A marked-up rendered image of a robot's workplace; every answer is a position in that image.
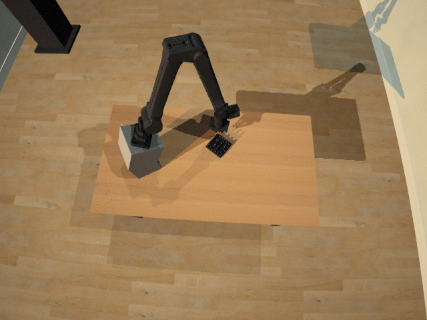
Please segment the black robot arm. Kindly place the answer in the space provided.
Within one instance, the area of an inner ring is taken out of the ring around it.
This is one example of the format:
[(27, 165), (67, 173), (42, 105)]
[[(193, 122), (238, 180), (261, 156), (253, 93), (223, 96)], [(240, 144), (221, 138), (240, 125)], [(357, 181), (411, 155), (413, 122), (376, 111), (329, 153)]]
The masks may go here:
[[(207, 49), (197, 33), (164, 38), (163, 52), (149, 102), (141, 109), (131, 145), (149, 149), (152, 134), (163, 129), (161, 118), (171, 87), (183, 62), (193, 63), (214, 108), (213, 122), (223, 123), (240, 116), (237, 104), (225, 103)], [(198, 68), (200, 71), (198, 71)], [(207, 69), (207, 70), (206, 70)], [(204, 71), (203, 71), (204, 70)], [(149, 104), (148, 104), (149, 103)], [(231, 113), (232, 112), (232, 113)], [(143, 124), (143, 125), (142, 125)]]

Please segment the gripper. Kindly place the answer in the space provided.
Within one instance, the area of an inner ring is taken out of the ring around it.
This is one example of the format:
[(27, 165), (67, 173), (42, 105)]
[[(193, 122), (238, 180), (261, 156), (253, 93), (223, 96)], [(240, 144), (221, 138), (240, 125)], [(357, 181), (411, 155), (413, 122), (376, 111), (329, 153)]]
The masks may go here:
[(211, 117), (211, 120), (210, 120), (210, 122), (209, 122), (209, 128), (211, 128), (211, 130), (212, 131), (215, 131), (215, 132), (220, 132), (220, 133), (224, 133), (224, 131), (225, 132), (227, 132), (228, 131), (228, 127), (229, 127), (229, 124), (230, 124), (230, 121), (226, 121), (226, 124), (225, 124), (225, 122), (223, 122), (223, 123), (216, 123), (215, 121), (214, 121), (214, 117)]

